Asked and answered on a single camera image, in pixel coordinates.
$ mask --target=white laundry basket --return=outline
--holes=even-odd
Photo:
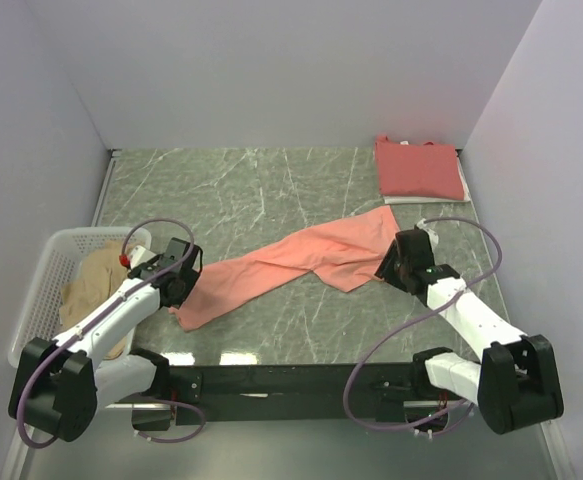
[[[104,247],[108,240],[122,241],[131,229],[129,227],[84,227],[60,230],[48,241],[38,262],[33,282],[18,322],[18,328],[9,351],[9,363],[16,367],[20,353],[34,337],[50,340],[60,329],[59,309],[62,305],[60,289],[72,282],[80,273],[82,260],[94,250]],[[138,229],[130,243],[151,248],[151,234],[144,228]],[[135,329],[127,335],[124,358],[131,349]]]

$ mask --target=green marble tabletop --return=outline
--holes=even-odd
[[[99,224],[180,219],[195,232],[205,264],[383,204],[370,148],[122,150],[114,161]],[[475,218],[471,203],[392,210],[403,228],[423,217]],[[182,236],[168,224],[148,228],[154,251]],[[438,262],[467,279],[489,268],[480,232],[456,222],[436,224],[435,230]],[[506,318],[494,278],[474,290]],[[414,297],[386,284],[370,282],[345,294],[307,274],[193,332],[184,332],[162,309],[137,327],[134,343],[174,365],[347,363],[424,311]],[[413,353],[438,346],[472,358],[460,336],[441,318],[432,318],[387,342],[372,361],[410,361]]]

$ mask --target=pink cloth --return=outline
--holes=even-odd
[[[343,292],[374,279],[398,232],[388,206],[305,228],[240,258],[204,267],[189,298],[171,308],[193,330],[305,273]]]
[[[400,145],[379,136],[375,161],[382,195],[464,200],[453,145]]]

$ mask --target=beige cloth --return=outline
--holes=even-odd
[[[104,303],[127,278],[127,269],[120,265],[122,242],[107,241],[104,248],[89,254],[82,262],[78,278],[61,290],[60,331],[65,332],[80,323]],[[122,353],[126,337],[104,357],[114,359]]]

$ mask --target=white arm segment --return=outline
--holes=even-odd
[[[118,291],[106,302],[96,308],[91,315],[86,317],[75,327],[57,335],[55,340],[58,341],[58,345],[62,345],[74,334],[79,333],[87,323],[107,308],[116,298],[141,282],[142,280],[137,278],[125,280]],[[69,348],[69,351],[77,352],[79,350],[84,350],[87,356],[91,358],[93,368],[97,369],[105,355],[120,341],[120,339],[129,333],[129,331],[142,320],[157,312],[159,308],[160,292],[151,285],[145,285],[133,295],[129,296],[126,301],[118,305],[118,307],[109,314],[102,323],[86,333],[82,340],[73,344]]]
[[[129,395],[148,390],[155,377],[156,366],[138,355],[127,355],[110,363],[104,363],[95,371],[98,411]]]
[[[438,308],[466,288],[461,278],[444,278],[430,285],[427,291],[427,306]],[[458,301],[441,314],[464,338],[478,358],[491,343],[502,345],[519,342],[525,333],[511,326],[487,307],[472,291],[467,290]]]
[[[431,385],[443,388],[478,404],[480,365],[458,357],[455,353],[442,353],[426,360],[427,375]]]

